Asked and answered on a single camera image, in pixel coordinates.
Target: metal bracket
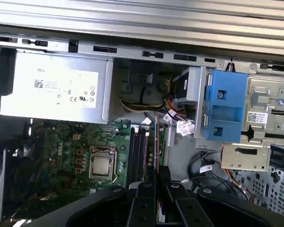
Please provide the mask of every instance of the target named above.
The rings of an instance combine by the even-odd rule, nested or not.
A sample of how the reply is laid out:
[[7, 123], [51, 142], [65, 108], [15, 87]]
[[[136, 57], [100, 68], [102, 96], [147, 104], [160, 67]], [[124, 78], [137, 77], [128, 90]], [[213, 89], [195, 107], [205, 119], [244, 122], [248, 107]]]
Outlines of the metal bracket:
[[241, 135], [240, 143], [225, 144], [222, 168], [267, 172], [270, 160], [270, 145], [284, 145], [284, 139], [264, 138], [259, 128], [254, 128], [254, 138]]

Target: blue plastic latch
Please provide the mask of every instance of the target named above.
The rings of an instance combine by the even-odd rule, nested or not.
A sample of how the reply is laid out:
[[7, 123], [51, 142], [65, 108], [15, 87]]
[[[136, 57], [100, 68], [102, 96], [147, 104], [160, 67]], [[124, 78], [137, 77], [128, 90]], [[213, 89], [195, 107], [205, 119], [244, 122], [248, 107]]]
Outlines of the blue plastic latch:
[[247, 74], [213, 72], [212, 85], [206, 87], [205, 114], [208, 124], [203, 133], [208, 140], [239, 142], [245, 105]]

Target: orange wire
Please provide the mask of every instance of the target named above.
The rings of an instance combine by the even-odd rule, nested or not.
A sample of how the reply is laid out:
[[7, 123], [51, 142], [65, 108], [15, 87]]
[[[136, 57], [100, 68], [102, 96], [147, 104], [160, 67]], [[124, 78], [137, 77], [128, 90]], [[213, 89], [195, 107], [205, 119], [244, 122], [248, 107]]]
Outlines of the orange wire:
[[[223, 149], [224, 149], [224, 144], [222, 144], [222, 146], [221, 146], [220, 164], [222, 164], [222, 152], [223, 152]], [[255, 199], [255, 196], [254, 196], [252, 193], [250, 193], [247, 188], [242, 187], [242, 185], [241, 185], [238, 181], [236, 181], [236, 179], [234, 179], [234, 177], [233, 177], [232, 174], [230, 173], [229, 169], [223, 169], [223, 171], [224, 171], [225, 174], [232, 180], [232, 183], [233, 183], [234, 185], [238, 186], [240, 189], [242, 189], [243, 191], [245, 191], [246, 194], [248, 194], [248, 195], [250, 196], [250, 199], [249, 199], [250, 202]]]

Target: white sticker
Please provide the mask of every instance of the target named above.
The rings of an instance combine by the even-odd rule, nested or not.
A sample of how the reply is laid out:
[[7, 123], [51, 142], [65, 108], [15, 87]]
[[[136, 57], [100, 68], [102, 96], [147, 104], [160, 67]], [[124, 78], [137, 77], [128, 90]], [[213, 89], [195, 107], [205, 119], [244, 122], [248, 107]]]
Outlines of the white sticker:
[[204, 172], [211, 171], [211, 170], [213, 170], [212, 165], [203, 166], [203, 167], [200, 168], [200, 173], [204, 173]]
[[187, 79], [184, 81], [184, 90], [187, 88]]
[[149, 118], [147, 117], [147, 118], [145, 118], [145, 120], [144, 120], [144, 121], [142, 121], [142, 123], [141, 123], [141, 124], [150, 125], [150, 124], [151, 124], [151, 119], [149, 119]]
[[46, 96], [48, 104], [96, 108], [98, 72], [36, 69], [31, 78], [34, 94]]
[[177, 113], [173, 110], [169, 110], [169, 114], [172, 115], [172, 116], [175, 116]]
[[165, 116], [163, 117], [163, 120], [165, 120], [166, 122], [171, 122], [172, 117], [171, 116], [175, 116], [177, 113], [173, 110], [169, 110], [169, 114], [165, 114]]
[[165, 116], [163, 117], [163, 120], [165, 120], [167, 123], [171, 122], [171, 117], [169, 116], [169, 114], [165, 114]]
[[248, 112], [247, 121], [266, 124], [267, 123], [268, 114], [267, 113], [260, 113], [260, 112]]

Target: black ram slot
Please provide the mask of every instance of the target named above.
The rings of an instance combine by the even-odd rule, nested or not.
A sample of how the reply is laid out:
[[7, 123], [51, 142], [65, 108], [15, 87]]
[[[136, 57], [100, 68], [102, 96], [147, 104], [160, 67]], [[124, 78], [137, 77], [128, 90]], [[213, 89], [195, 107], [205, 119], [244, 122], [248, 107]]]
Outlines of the black ram slot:
[[134, 151], [134, 143], [135, 143], [136, 133], [134, 132], [134, 128], [131, 129], [130, 140], [129, 140], [129, 151], [128, 151], [128, 159], [127, 159], [127, 175], [126, 175], [126, 189], [128, 189], [131, 184], [131, 178], [133, 174], [133, 151]]
[[143, 169], [145, 167], [144, 163], [144, 153], [145, 153], [145, 140], [146, 136], [145, 133], [146, 131], [144, 129], [140, 130], [140, 143], [138, 146], [138, 159], [136, 160], [137, 163], [137, 174], [136, 174], [136, 181], [141, 181], [143, 179]]
[[128, 188], [131, 183], [141, 181], [143, 178], [147, 141], [145, 129], [139, 130], [138, 133], [135, 133], [134, 129], [131, 129], [126, 188]]

